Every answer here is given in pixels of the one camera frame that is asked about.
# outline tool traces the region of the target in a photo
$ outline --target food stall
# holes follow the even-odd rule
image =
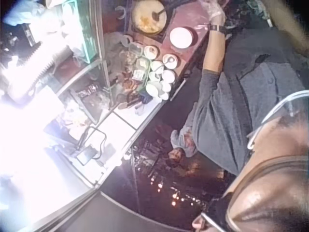
[[[42,223],[98,189],[121,165],[144,128],[185,84],[184,73],[208,31],[208,16],[194,0],[63,0],[39,7],[42,15],[16,23],[24,34],[15,36],[9,28],[10,36],[1,37],[9,44],[1,48],[1,58],[10,57],[1,59],[6,83],[1,85],[1,101],[24,107],[48,88],[48,96],[61,105],[58,114],[45,121],[39,133],[42,149],[31,157],[31,165],[42,182],[48,177],[41,195],[51,182],[54,191],[68,194],[59,204],[45,204],[44,211],[32,208],[35,216],[23,226]],[[158,21],[153,21],[152,9],[163,10]],[[42,29],[47,22],[53,27]],[[21,55],[12,41],[23,40],[29,49]],[[41,96],[36,114],[41,117],[51,102]],[[24,173],[28,170],[18,170],[17,182],[26,179]],[[32,183],[33,173],[28,177]],[[20,189],[32,193],[25,185]],[[59,202],[58,195],[49,194],[49,201]],[[44,204],[33,197],[28,204],[34,202]]]

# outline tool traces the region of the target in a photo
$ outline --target person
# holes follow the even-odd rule
[[[216,26],[204,58],[193,140],[237,178],[193,227],[308,231],[309,90],[298,75],[303,59],[277,29],[246,30],[225,54],[224,13],[215,0],[200,1]]]

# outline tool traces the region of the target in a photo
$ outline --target gray shirt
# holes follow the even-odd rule
[[[224,73],[219,76],[204,70],[202,75],[193,122],[194,142],[197,149],[216,164],[239,174],[247,158],[243,150],[248,142],[241,136],[241,118],[235,116],[235,111],[242,108],[233,102]],[[279,99],[305,89],[289,63],[260,63],[239,82],[253,130]]]

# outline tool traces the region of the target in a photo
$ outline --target small white bowl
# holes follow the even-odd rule
[[[146,91],[152,97],[158,97],[163,94],[161,83],[154,81],[147,82]]]
[[[151,81],[160,82],[161,81],[161,75],[156,74],[155,72],[150,72],[149,73],[149,79]]]
[[[163,92],[161,95],[159,95],[159,98],[167,101],[169,99],[169,93]]]
[[[173,62],[168,62],[170,57],[174,58]],[[175,69],[177,67],[177,64],[178,64],[177,57],[175,55],[172,55],[172,54],[164,55],[162,61],[165,65],[165,67],[167,67],[168,69]]]
[[[174,28],[170,32],[169,39],[175,47],[184,49],[192,44],[193,35],[186,28]]]
[[[164,92],[170,92],[170,90],[172,89],[172,86],[170,85],[170,83],[167,83],[166,81],[160,81],[161,85],[162,85],[162,90]]]
[[[164,70],[162,73],[162,79],[167,83],[173,83],[175,81],[175,73],[171,70]]]
[[[153,60],[158,56],[158,49],[155,46],[146,46],[144,48],[146,58]]]
[[[164,71],[164,65],[161,61],[155,60],[150,65],[151,70],[154,71],[156,74],[162,74]]]

